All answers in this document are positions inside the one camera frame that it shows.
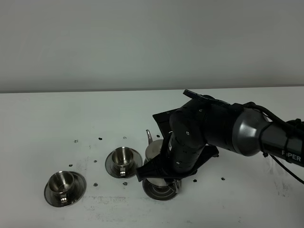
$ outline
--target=gray wall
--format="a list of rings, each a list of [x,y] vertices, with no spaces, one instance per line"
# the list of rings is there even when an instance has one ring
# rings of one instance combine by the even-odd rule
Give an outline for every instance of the gray wall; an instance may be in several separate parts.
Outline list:
[[[304,84],[301,0],[1,0],[0,92]]]

